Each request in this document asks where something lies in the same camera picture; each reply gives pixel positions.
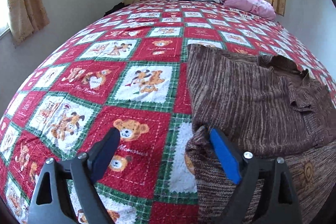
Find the green plaid border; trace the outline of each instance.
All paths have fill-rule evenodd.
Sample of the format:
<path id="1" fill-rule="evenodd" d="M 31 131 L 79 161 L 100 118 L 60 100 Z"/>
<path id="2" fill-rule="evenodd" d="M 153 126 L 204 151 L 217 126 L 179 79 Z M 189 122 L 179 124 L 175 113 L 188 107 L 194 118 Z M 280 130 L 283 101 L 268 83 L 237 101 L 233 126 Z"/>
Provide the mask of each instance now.
<path id="1" fill-rule="evenodd" d="M 229 34 L 238 35 L 238 36 L 240 36 L 240 37 L 245 38 L 245 40 L 247 41 L 247 43 L 248 43 L 249 45 L 242 44 L 242 43 L 236 43 L 236 42 L 232 42 L 232 41 L 228 41 L 228 40 L 225 38 L 224 34 L 222 33 L 222 32 L 225 32 L 225 31 L 218 31 L 218 32 L 219 32 L 220 36 L 223 38 L 223 41 L 225 41 L 226 43 L 232 43 L 232 44 L 239 45 L 239 46 L 243 46 L 243 47 L 247 47 L 247 48 L 254 48 L 253 45 L 251 44 L 251 42 L 250 42 L 248 39 L 246 39 L 246 36 L 245 36 L 243 33 L 242 33 L 242 34 L 236 34 L 236 33 L 226 32 L 226 33 L 229 33 Z"/>
<path id="2" fill-rule="evenodd" d="M 81 135 L 79 136 L 79 138 L 77 139 L 77 142 L 75 143 L 75 145 L 71 148 L 71 151 L 66 154 L 65 152 L 63 152 L 61 149 L 59 149 L 58 147 L 56 147 L 48 138 L 46 135 L 43 135 L 41 131 L 37 130 L 36 128 L 33 128 L 31 126 L 29 126 L 31 120 L 33 119 L 33 117 L 35 116 L 37 109 L 41 106 L 41 104 L 43 103 L 44 99 L 47 96 L 57 96 L 57 97 L 64 97 L 63 100 L 69 100 L 75 104 L 81 105 L 83 107 L 89 108 L 91 110 L 93 110 L 93 114 L 90 117 L 90 119 L 86 122 L 86 125 L 81 133 Z M 46 147 L 48 147 L 51 152 L 53 152 L 53 154 L 55 154 L 57 157 L 59 157 L 61 160 L 68 160 L 73 158 L 76 153 L 77 150 L 82 146 L 87 133 L 89 131 L 89 129 L 91 128 L 91 125 L 93 123 L 93 121 L 96 119 L 98 113 L 101 110 L 101 105 L 99 104 L 95 104 L 89 101 L 86 101 L 84 99 L 72 96 L 70 94 L 67 94 L 65 92 L 48 92 L 43 99 L 41 100 L 40 104 L 38 105 L 38 107 L 36 108 L 36 110 L 34 111 L 34 114 L 31 116 L 31 118 L 29 119 L 25 129 L 31 133 L 33 133 L 34 135 L 36 135 L 37 137 L 39 137 L 39 139 L 46 145 Z"/>
<path id="3" fill-rule="evenodd" d="M 130 51 L 129 55 L 125 58 L 111 58 L 111 57 L 99 57 L 98 56 L 93 56 L 93 57 L 85 57 L 85 58 L 81 58 L 80 56 L 78 56 L 75 61 L 85 61 L 85 60 L 95 60 L 95 61 L 124 61 L 124 60 L 130 60 L 130 58 L 133 56 L 134 52 L 137 50 L 139 43 L 141 41 L 142 38 L 130 38 L 130 39 L 115 39 L 115 40 L 111 40 L 111 39 L 107 39 L 105 41 L 96 41 L 95 43 L 101 43 L 101 42 L 112 42 L 112 41 L 126 41 L 126 40 L 136 40 L 136 43 L 133 47 L 133 49 Z M 86 51 L 88 51 L 88 48 L 82 52 L 81 55 L 83 55 L 84 53 L 86 53 Z"/>
<path id="4" fill-rule="evenodd" d="M 98 194 L 110 198 L 115 202 L 136 208 L 135 224 L 143 224 L 149 221 L 152 209 L 151 200 L 145 198 L 138 198 L 132 195 L 127 195 L 117 190 L 113 190 L 100 183 L 96 183 L 95 188 Z"/>
<path id="5" fill-rule="evenodd" d="M 115 99 L 117 91 L 122 85 L 122 82 L 127 75 L 128 71 L 133 66 L 167 66 L 172 67 L 172 74 L 170 79 L 170 84 L 166 96 L 166 101 L 164 103 L 153 103 L 153 102 L 141 102 L 141 101 L 131 101 L 131 100 L 119 100 Z M 112 93 L 106 101 L 106 105 L 113 105 L 125 108 L 134 108 L 142 110 L 160 111 L 160 112 L 170 112 L 174 106 L 177 84 L 179 82 L 180 64 L 173 62 L 147 62 L 147 61 L 131 61 L 127 64 L 124 71 L 121 73 Z"/>
<path id="6" fill-rule="evenodd" d="M 6 192 L 7 192 L 7 189 L 8 189 L 9 179 L 11 179 L 12 182 L 15 184 L 15 186 L 19 189 L 21 197 L 24 198 L 24 200 L 27 202 L 28 205 L 30 205 L 30 199 L 28 198 L 26 193 L 22 190 L 20 184 L 16 181 L 16 179 L 13 177 L 13 175 L 11 174 L 10 171 L 8 171 L 8 173 L 7 173 L 7 180 L 6 180 L 6 184 L 5 184 L 5 188 L 4 188 L 4 195 L 6 195 Z"/>
<path id="7" fill-rule="evenodd" d="M 45 88 L 36 88 L 35 86 L 32 87 L 31 90 L 34 90 L 34 91 L 48 91 L 54 84 L 55 82 L 58 80 L 58 78 L 62 75 L 62 73 L 68 68 L 68 66 L 70 65 L 70 63 L 64 63 L 64 64 L 58 64 L 58 65 L 52 65 L 52 66 L 48 66 L 48 70 L 51 69 L 51 68 L 57 68 L 57 67 L 63 67 L 63 70 L 59 73 L 59 75 L 55 78 L 55 80 L 48 86 L 48 87 L 45 87 Z"/>
<path id="8" fill-rule="evenodd" d="M 6 167 L 8 167 L 8 166 L 9 166 L 9 163 L 11 162 L 12 155 L 13 155 L 13 151 L 14 151 L 16 142 L 17 142 L 17 140 L 20 138 L 21 133 L 22 133 L 22 128 L 19 127 L 18 125 L 16 125 L 14 122 L 10 122 L 10 123 L 9 123 L 9 125 L 8 125 L 8 127 L 7 127 L 7 130 L 8 130 L 8 128 L 9 128 L 10 126 L 12 126 L 15 130 L 17 130 L 19 134 L 18 134 L 18 136 L 17 136 L 15 142 L 13 143 L 13 145 L 12 145 L 11 148 L 10 148 L 10 151 L 9 151 L 9 160 L 6 160 L 5 157 L 2 155 L 2 153 L 0 152 L 0 157 L 2 158 L 2 160 L 3 160 L 3 162 L 5 163 Z"/>
<path id="9" fill-rule="evenodd" d="M 155 30 L 155 29 L 168 29 L 168 28 L 180 28 L 180 32 L 179 32 L 179 34 L 178 35 L 158 35 L 158 36 L 155 36 L 155 37 L 151 37 L 150 35 L 151 35 L 151 33 Z M 183 37 L 183 32 L 184 32 L 184 27 L 153 27 L 152 28 L 152 30 L 150 30 L 149 32 L 148 32 L 148 34 L 145 36 L 146 38 L 174 38 L 174 37 Z"/>
<path id="10" fill-rule="evenodd" d="M 181 62 L 187 62 L 188 61 L 188 40 L 200 40 L 204 42 L 214 42 L 219 43 L 222 45 L 223 50 L 226 50 L 226 46 L 223 41 L 215 41 L 215 40 L 209 40 L 204 38 L 184 38 L 182 43 L 182 50 L 181 50 Z"/>
<path id="11" fill-rule="evenodd" d="M 183 122 L 191 122 L 191 115 L 174 113 L 169 124 L 166 144 L 162 154 L 157 182 L 154 190 L 154 200 L 174 204 L 198 204 L 197 193 L 177 193 L 169 191 L 169 178 L 175 154 L 175 146 L 179 126 Z"/>

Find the quilt square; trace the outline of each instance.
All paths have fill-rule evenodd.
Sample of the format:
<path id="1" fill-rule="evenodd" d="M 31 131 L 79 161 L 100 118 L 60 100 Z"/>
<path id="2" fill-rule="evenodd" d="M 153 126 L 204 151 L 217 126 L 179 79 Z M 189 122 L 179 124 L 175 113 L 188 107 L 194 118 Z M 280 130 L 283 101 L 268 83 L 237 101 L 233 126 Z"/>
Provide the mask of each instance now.
<path id="1" fill-rule="evenodd" d="M 26 126 L 61 160 L 77 153 L 101 106 L 66 93 L 49 92 Z"/>
<path id="2" fill-rule="evenodd" d="M 234 34 L 234 33 L 228 33 L 228 32 L 222 32 L 222 31 L 220 33 L 222 34 L 222 36 L 227 42 L 251 47 L 251 44 L 241 35 Z"/>
<path id="3" fill-rule="evenodd" d="M 145 27 L 145 26 L 152 26 L 154 25 L 153 21 L 146 20 L 146 22 L 128 22 L 128 23 L 123 23 L 115 27 L 115 29 L 126 29 L 126 28 L 140 28 L 140 27 Z"/>
<path id="4" fill-rule="evenodd" d="M 184 28 L 184 37 L 195 39 L 210 39 L 221 41 L 222 38 L 216 30 L 207 28 Z"/>
<path id="5" fill-rule="evenodd" d="M 131 60 L 179 62 L 182 38 L 144 38 Z"/>
<path id="6" fill-rule="evenodd" d="M 181 52 L 181 62 L 188 61 L 188 45 L 189 44 L 200 44 L 205 47 L 217 47 L 225 49 L 222 42 L 215 42 L 207 39 L 188 39 L 185 38 L 183 42 L 182 52 Z"/>
<path id="7" fill-rule="evenodd" d="M 151 30 L 150 27 L 142 27 L 139 30 L 132 30 L 132 31 L 123 31 L 123 30 L 109 30 L 97 41 L 107 41 L 112 39 L 135 39 L 135 38 L 142 38 L 144 37 L 149 31 Z"/>
<path id="8" fill-rule="evenodd" d="M 251 25 L 248 25 L 248 27 L 257 34 L 266 35 L 265 32 L 258 27 L 254 27 L 254 26 L 251 26 Z"/>
<path id="9" fill-rule="evenodd" d="M 185 145 L 192 136 L 191 116 L 174 113 L 155 186 L 155 201 L 197 204 L 194 166 L 185 153 Z"/>
<path id="10" fill-rule="evenodd" d="M 249 54 L 249 55 L 259 54 L 259 51 L 252 47 L 245 47 L 244 45 L 238 45 L 235 43 L 227 43 L 226 47 L 230 52 L 237 52 L 237 53 Z"/>
<path id="11" fill-rule="evenodd" d="M 180 37 L 182 32 L 183 28 L 180 27 L 153 28 L 148 37 Z"/>
<path id="12" fill-rule="evenodd" d="M 187 63 L 181 63 L 180 79 L 177 86 L 176 100 L 173 111 L 174 113 L 184 113 L 191 115 L 191 101 L 187 88 Z"/>
<path id="13" fill-rule="evenodd" d="M 16 142 L 8 170 L 29 198 L 33 195 L 42 166 L 49 157 L 59 160 L 35 135 L 22 131 Z"/>
<path id="14" fill-rule="evenodd" d="M 181 17 L 164 17 L 161 22 L 182 22 Z"/>
<path id="15" fill-rule="evenodd" d="M 73 62 L 83 51 L 85 51 L 85 49 L 87 49 L 88 46 L 88 44 L 83 44 L 70 47 L 53 63 L 53 65 Z"/>
<path id="16" fill-rule="evenodd" d="M 237 20 L 236 18 L 232 18 L 232 17 L 223 17 L 226 21 L 229 22 L 235 22 L 235 23 L 241 23 L 239 20 Z"/>
<path id="17" fill-rule="evenodd" d="M 129 62 L 107 105 L 168 112 L 174 105 L 178 63 Z"/>
<path id="18" fill-rule="evenodd" d="M 229 24 L 227 24 L 225 21 L 223 20 L 218 20 L 218 19 L 208 19 L 210 23 L 214 24 L 214 25 L 221 25 L 221 26 L 226 26 L 226 27 L 230 27 Z"/>
<path id="19" fill-rule="evenodd" d="M 139 17 L 154 17 L 159 18 L 161 13 L 150 12 L 150 13 L 137 13 L 131 14 L 128 18 L 139 18 Z"/>
<path id="20" fill-rule="evenodd" d="M 40 67 L 43 68 L 52 65 L 65 51 L 66 50 L 63 50 L 50 55 L 49 58 L 40 65 Z"/>
<path id="21" fill-rule="evenodd" d="M 16 110 L 18 109 L 18 107 L 20 106 L 20 104 L 22 103 L 22 101 L 26 96 L 27 92 L 20 92 L 16 94 L 16 97 L 14 99 L 12 99 L 6 112 L 9 118 L 12 118 L 12 116 L 15 114 Z"/>
<path id="22" fill-rule="evenodd" d="M 85 29 L 81 30 L 80 32 L 78 32 L 73 38 L 82 37 L 83 35 L 87 35 L 94 30 L 95 30 L 94 28 L 89 29 L 89 30 L 87 30 L 87 28 L 85 28 Z"/>
<path id="23" fill-rule="evenodd" d="M 124 62 L 76 62 L 50 90 L 68 91 L 84 100 L 103 104 L 125 66 Z"/>
<path id="24" fill-rule="evenodd" d="M 184 17 L 203 17 L 199 12 L 183 12 Z"/>
<path id="25" fill-rule="evenodd" d="M 31 91 L 24 98 L 20 106 L 17 108 L 12 121 L 18 126 L 24 128 L 29 118 L 33 114 L 37 105 L 40 103 L 41 99 L 45 96 L 46 92 L 42 91 Z"/>
<path id="26" fill-rule="evenodd" d="M 183 19 L 184 22 L 197 22 L 197 23 L 208 23 L 208 21 L 203 17 L 186 17 Z"/>
<path id="27" fill-rule="evenodd" d="M 8 172 L 4 189 L 7 206 L 19 223 L 28 222 L 29 199 L 12 174 Z"/>
<path id="28" fill-rule="evenodd" d="M 33 90 L 49 90 L 53 83 L 57 80 L 58 76 L 65 70 L 67 65 L 51 67 L 41 76 L 36 82 Z"/>
<path id="29" fill-rule="evenodd" d="M 72 182 L 70 185 L 70 199 L 78 217 L 78 222 L 80 224 L 88 224 L 75 187 Z M 148 223 L 152 201 L 121 193 L 100 183 L 95 184 L 95 188 L 113 222 L 117 224 Z"/>
<path id="30" fill-rule="evenodd" d="M 240 31 L 246 37 L 250 37 L 250 38 L 261 41 L 261 39 L 252 31 L 245 30 L 245 29 L 238 29 L 238 31 Z"/>
<path id="31" fill-rule="evenodd" d="M 110 21 L 102 25 L 101 27 L 110 27 L 110 26 L 116 26 L 119 25 L 122 22 L 122 20 L 115 20 L 115 21 Z"/>
<path id="32" fill-rule="evenodd" d="M 212 26 L 208 23 L 200 23 L 200 22 L 187 22 L 186 25 L 188 27 L 199 27 L 199 28 L 209 28 L 212 29 Z"/>
<path id="33" fill-rule="evenodd" d="M 16 140 L 19 138 L 20 134 L 21 129 L 13 122 L 10 122 L 0 143 L 0 157 L 6 166 L 8 166 L 11 160 Z"/>
<path id="34" fill-rule="evenodd" d="M 293 60 L 283 49 L 281 49 L 281 48 L 278 48 L 278 47 L 275 47 L 275 46 L 270 46 L 272 49 L 273 49 L 273 51 L 275 51 L 277 54 L 279 54 L 279 55 L 282 55 L 282 56 L 284 56 L 284 57 L 287 57 L 288 59 L 291 59 L 291 60 Z"/>
<path id="35" fill-rule="evenodd" d="M 95 33 L 90 33 L 81 38 L 76 42 L 75 45 L 83 44 L 83 43 L 88 43 L 88 42 L 93 42 L 95 41 L 98 37 L 100 37 L 103 33 L 105 32 L 95 32 Z"/>
<path id="36" fill-rule="evenodd" d="M 153 202 L 149 224 L 171 224 L 171 216 L 174 223 L 197 223 L 198 209 L 198 205 Z"/>
<path id="37" fill-rule="evenodd" d="M 106 134 L 102 128 L 120 131 L 119 147 L 99 182 L 127 194 L 153 198 L 169 121 L 169 113 L 103 107 L 81 148 L 87 151 L 102 139 Z"/>
<path id="38" fill-rule="evenodd" d="M 288 51 L 290 51 L 290 52 L 293 52 L 285 43 L 283 43 L 283 42 L 281 42 L 281 41 L 279 41 L 279 40 L 276 40 L 276 39 L 274 39 L 274 41 L 276 42 L 276 43 L 278 43 L 279 45 L 280 45 L 280 47 L 281 48 L 283 48 L 283 49 L 285 49 L 285 50 L 288 50 Z"/>

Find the brown knit blanket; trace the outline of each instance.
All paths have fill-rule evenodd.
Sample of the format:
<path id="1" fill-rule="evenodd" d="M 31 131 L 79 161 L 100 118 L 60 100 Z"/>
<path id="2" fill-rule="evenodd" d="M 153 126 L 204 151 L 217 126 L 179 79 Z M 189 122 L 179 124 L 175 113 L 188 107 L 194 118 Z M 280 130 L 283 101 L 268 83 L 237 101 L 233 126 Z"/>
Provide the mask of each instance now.
<path id="1" fill-rule="evenodd" d="M 186 152 L 195 169 L 199 223 L 219 216 L 235 188 L 209 143 L 209 127 L 220 128 L 241 151 L 283 156 L 303 222 L 309 223 L 336 181 L 336 110 L 327 88 L 283 56 L 234 54 L 198 44 L 188 50 L 194 136 Z M 262 185 L 259 181 L 246 223 L 257 208 Z"/>

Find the bed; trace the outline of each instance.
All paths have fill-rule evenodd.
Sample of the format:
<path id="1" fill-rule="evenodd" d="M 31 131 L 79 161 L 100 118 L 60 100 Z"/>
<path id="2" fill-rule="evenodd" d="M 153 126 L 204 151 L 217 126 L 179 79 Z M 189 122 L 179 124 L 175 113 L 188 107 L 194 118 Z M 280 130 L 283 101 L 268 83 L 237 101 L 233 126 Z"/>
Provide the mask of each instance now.
<path id="1" fill-rule="evenodd" d="M 328 86 L 330 74 L 278 23 L 221 4 L 124 0 L 81 30 L 21 85 L 0 120 L 0 196 L 27 224 L 44 161 L 87 151 L 110 127 L 121 142 L 96 190 L 116 223 L 196 223 L 187 45 L 283 55 Z M 79 223 L 86 223 L 69 184 Z"/>

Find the teddy bear print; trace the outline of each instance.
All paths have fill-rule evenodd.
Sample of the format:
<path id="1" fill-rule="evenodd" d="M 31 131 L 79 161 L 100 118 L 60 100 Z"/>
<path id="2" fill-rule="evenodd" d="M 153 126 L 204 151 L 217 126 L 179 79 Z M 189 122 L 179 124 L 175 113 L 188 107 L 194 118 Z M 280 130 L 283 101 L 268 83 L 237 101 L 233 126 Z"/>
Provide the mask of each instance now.
<path id="1" fill-rule="evenodd" d="M 126 142 L 135 141 L 141 134 L 149 131 L 148 125 L 130 119 L 125 121 L 117 119 L 114 121 L 113 126 L 119 130 L 120 138 Z"/>
<path id="2" fill-rule="evenodd" d="M 121 156 L 118 156 L 118 155 L 114 155 L 111 162 L 110 162 L 109 168 L 112 171 L 121 172 L 126 168 L 128 163 L 131 162 L 131 161 L 132 161 L 131 156 L 127 155 L 124 158 L 124 157 L 121 157 Z"/>
<path id="3" fill-rule="evenodd" d="M 164 47 L 169 45 L 170 43 L 173 43 L 171 40 L 160 40 L 160 41 L 154 41 L 152 44 L 154 44 L 157 47 Z"/>

